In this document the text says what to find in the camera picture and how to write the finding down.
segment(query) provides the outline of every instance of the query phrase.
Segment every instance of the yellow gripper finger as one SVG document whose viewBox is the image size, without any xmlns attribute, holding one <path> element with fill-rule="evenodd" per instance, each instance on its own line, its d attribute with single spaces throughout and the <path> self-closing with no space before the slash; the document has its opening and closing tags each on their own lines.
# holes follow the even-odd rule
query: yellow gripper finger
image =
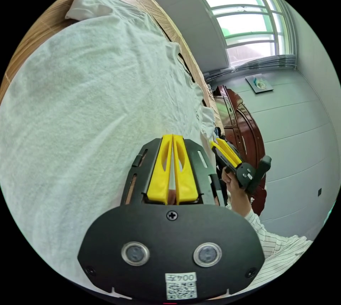
<svg viewBox="0 0 341 305">
<path fill-rule="evenodd" d="M 223 139 L 217 138 L 217 143 L 211 141 L 211 149 L 216 147 L 225 158 L 236 168 L 242 161 Z"/>
<path fill-rule="evenodd" d="M 173 136 L 173 150 L 177 205 L 183 202 L 194 202 L 198 198 L 198 191 L 182 136 Z"/>
<path fill-rule="evenodd" d="M 156 158 L 153 174 L 150 180 L 147 197 L 150 201 L 168 202 L 169 177 L 171 173 L 173 135 L 162 137 L 159 153 Z"/>
</svg>

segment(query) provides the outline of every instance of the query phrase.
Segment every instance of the window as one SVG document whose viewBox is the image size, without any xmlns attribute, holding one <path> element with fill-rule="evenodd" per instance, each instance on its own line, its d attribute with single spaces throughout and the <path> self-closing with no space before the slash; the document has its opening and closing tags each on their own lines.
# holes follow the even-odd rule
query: window
<svg viewBox="0 0 341 305">
<path fill-rule="evenodd" d="M 221 30 L 230 67 L 290 55 L 287 19 L 278 0 L 203 0 Z"/>
</svg>

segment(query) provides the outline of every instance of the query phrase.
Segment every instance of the qr code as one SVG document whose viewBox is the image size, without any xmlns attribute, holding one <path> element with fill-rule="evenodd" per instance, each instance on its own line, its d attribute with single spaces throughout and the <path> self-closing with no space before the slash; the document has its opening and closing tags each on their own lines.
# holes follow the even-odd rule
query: qr code
<svg viewBox="0 0 341 305">
<path fill-rule="evenodd" d="M 197 298 L 196 283 L 167 283 L 167 299 L 181 300 Z"/>
</svg>

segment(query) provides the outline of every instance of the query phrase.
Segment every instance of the label sticker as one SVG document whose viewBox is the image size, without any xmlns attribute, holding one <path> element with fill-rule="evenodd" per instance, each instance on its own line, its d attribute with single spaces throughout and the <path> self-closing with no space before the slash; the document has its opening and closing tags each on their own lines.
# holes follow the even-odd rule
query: label sticker
<svg viewBox="0 0 341 305">
<path fill-rule="evenodd" d="M 166 273 L 166 292 L 168 300 L 197 298 L 196 273 Z"/>
</svg>

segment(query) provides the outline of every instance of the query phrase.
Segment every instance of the white wall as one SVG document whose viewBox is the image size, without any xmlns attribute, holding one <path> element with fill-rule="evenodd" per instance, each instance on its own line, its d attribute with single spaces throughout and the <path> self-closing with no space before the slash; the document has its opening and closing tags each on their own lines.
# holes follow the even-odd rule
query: white wall
<svg viewBox="0 0 341 305">
<path fill-rule="evenodd" d="M 290 5 L 288 7 L 297 34 L 297 69 L 311 84 L 326 108 L 334 127 L 341 160 L 341 86 L 339 79 L 328 53 L 315 32 L 293 7 Z"/>
<path fill-rule="evenodd" d="M 272 158 L 260 219 L 270 232 L 314 239 L 338 192 L 333 127 L 319 97 L 299 72 L 282 70 L 263 76 L 274 91 L 255 94 L 245 77 L 219 83 L 244 100 Z"/>
<path fill-rule="evenodd" d="M 202 0 L 156 0 L 176 24 L 203 73 L 227 67 L 219 30 Z"/>
</svg>

